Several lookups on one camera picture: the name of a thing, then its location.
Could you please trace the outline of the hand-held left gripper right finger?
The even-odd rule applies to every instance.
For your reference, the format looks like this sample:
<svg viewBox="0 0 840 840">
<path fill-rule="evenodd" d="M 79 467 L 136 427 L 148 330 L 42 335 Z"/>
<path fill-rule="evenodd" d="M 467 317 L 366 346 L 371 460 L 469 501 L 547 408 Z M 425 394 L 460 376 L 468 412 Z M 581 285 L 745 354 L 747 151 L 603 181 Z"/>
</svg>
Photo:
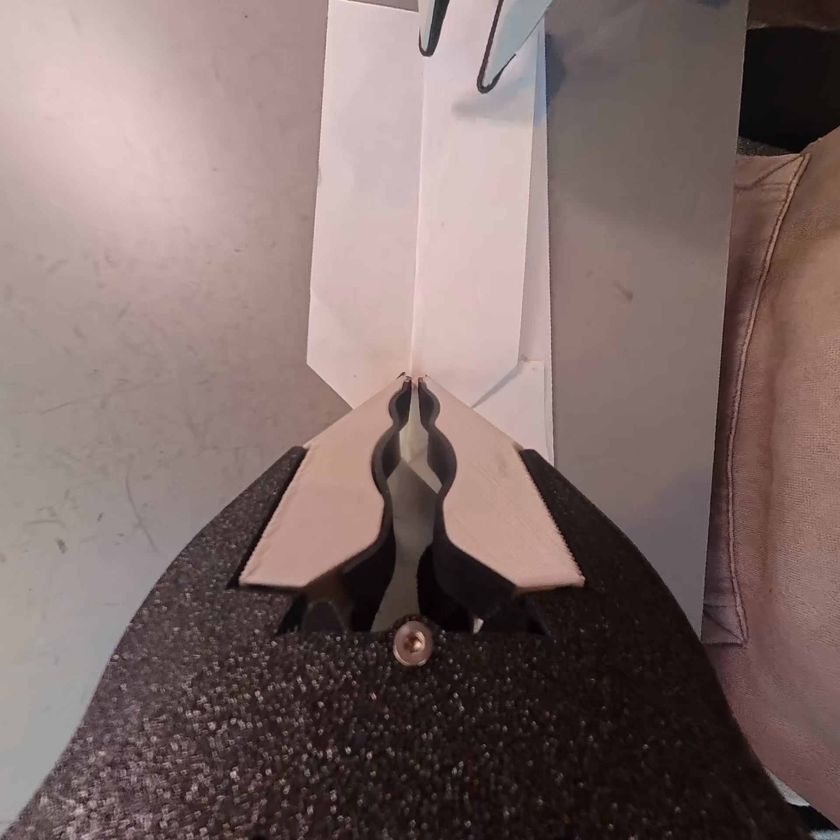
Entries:
<svg viewBox="0 0 840 840">
<path fill-rule="evenodd" d="M 417 381 L 427 463 L 440 483 L 417 567 L 422 615 L 443 629 L 530 632 L 532 595 L 580 590 L 585 576 L 530 466 L 548 467 L 429 376 Z"/>
</svg>

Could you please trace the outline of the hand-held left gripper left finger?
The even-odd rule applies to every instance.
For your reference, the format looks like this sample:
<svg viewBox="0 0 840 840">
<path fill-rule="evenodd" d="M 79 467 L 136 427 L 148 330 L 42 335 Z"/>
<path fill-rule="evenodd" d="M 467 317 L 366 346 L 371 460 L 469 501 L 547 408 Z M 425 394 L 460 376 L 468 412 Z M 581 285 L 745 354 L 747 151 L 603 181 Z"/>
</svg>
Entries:
<svg viewBox="0 0 840 840">
<path fill-rule="evenodd" d="M 388 479 L 401 458 L 412 380 L 384 389 L 311 438 L 238 574 L 292 595 L 288 627 L 371 630 L 396 565 Z"/>
</svg>

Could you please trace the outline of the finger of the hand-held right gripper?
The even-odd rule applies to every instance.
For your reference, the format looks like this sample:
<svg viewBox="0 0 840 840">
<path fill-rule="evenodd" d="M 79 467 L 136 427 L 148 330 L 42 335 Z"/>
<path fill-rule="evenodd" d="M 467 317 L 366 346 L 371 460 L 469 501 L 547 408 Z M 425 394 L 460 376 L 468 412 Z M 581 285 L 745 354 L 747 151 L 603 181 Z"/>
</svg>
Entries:
<svg viewBox="0 0 840 840">
<path fill-rule="evenodd" d="M 419 51 L 422 56 L 430 57 L 438 46 L 449 1 L 417 1 L 416 3 L 419 21 Z"/>
<path fill-rule="evenodd" d="M 543 21 L 552 1 L 498 1 L 477 77 L 479 93 L 488 93 L 531 33 Z"/>
</svg>

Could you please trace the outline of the white paper sheet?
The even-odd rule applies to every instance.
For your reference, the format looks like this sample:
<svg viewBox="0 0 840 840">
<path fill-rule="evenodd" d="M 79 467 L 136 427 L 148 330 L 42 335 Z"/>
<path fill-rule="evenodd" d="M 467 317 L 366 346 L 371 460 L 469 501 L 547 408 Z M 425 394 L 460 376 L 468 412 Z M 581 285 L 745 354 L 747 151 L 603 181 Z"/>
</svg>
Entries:
<svg viewBox="0 0 840 840">
<path fill-rule="evenodd" d="M 429 374 L 553 462 L 545 27 L 492 91 L 496 2 L 329 2 L 308 364 L 351 407 Z"/>
</svg>

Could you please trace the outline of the grey desk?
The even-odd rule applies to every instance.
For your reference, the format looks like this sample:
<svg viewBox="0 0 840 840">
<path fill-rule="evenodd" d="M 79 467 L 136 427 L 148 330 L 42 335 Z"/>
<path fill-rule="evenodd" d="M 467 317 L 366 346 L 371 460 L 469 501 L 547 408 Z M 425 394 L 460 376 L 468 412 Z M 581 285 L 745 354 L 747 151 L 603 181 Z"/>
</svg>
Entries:
<svg viewBox="0 0 840 840">
<path fill-rule="evenodd" d="M 547 17 L 555 462 L 700 627 L 747 2 Z M 2 829 L 306 363 L 326 2 L 2 2 Z"/>
</svg>

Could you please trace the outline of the beige printed hoodie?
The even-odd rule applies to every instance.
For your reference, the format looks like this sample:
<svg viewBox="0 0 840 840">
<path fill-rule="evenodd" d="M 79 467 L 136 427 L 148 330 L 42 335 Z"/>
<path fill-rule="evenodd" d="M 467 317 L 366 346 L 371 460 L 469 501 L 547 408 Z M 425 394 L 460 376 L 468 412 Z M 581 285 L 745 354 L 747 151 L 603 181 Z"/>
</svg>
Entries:
<svg viewBox="0 0 840 840">
<path fill-rule="evenodd" d="M 839 131 L 736 164 L 701 638 L 761 763 L 838 825 Z"/>
</svg>

